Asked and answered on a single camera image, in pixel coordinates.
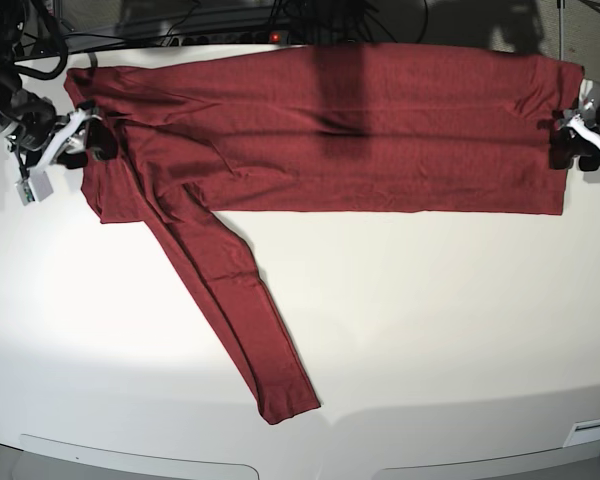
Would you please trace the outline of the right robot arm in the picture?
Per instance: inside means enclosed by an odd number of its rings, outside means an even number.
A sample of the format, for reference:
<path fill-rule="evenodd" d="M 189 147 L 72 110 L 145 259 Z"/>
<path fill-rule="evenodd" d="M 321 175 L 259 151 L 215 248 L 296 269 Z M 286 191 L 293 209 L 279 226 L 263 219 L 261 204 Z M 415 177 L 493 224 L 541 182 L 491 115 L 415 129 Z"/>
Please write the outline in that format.
<path fill-rule="evenodd" d="M 50 71 L 16 63 L 31 9 L 36 10 L 58 52 L 58 63 Z M 90 157 L 108 161 L 118 154 L 118 142 L 94 102 L 80 103 L 74 111 L 60 115 L 51 100 L 23 87 L 22 76 L 42 81 L 57 78 L 68 56 L 58 23 L 41 1 L 0 1 L 0 136 L 15 154 L 24 180 L 52 164 L 81 169 Z"/>

